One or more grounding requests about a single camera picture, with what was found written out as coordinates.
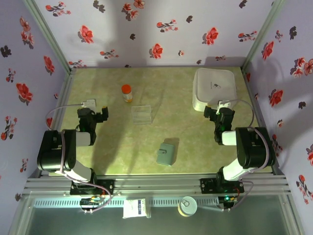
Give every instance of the white box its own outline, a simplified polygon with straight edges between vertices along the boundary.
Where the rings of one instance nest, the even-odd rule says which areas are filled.
[[[217,109],[219,100],[237,99],[235,77],[228,70],[198,69],[192,92],[192,105],[203,112],[206,105]]]

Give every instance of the small bottle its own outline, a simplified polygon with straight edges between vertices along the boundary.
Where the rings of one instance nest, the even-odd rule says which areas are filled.
[[[133,100],[132,88],[130,85],[125,84],[122,86],[122,93],[125,102],[131,102]]]

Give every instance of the orange bottle cap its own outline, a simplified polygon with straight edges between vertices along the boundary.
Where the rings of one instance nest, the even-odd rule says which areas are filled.
[[[128,85],[128,84],[123,85],[122,86],[122,92],[124,94],[129,94],[130,92],[132,92],[130,85]]]

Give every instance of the can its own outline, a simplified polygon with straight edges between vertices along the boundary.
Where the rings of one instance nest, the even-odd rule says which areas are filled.
[[[133,100],[132,88],[130,85],[125,84],[122,86],[122,93],[125,102],[131,102]]]
[[[192,197],[183,197],[178,203],[178,212],[184,217],[190,217],[196,213],[198,208],[197,202]]]

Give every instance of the floral wallpaper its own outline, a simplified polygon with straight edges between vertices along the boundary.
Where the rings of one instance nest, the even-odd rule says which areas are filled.
[[[130,68],[242,66],[273,0],[35,2],[70,67]]]
[[[308,216],[313,211],[313,26],[306,23],[313,20],[312,7],[311,0],[286,1],[246,74],[306,234],[313,230]]]
[[[25,182],[37,168],[45,115],[56,107],[66,73],[24,3],[2,3],[0,234],[8,234]]]

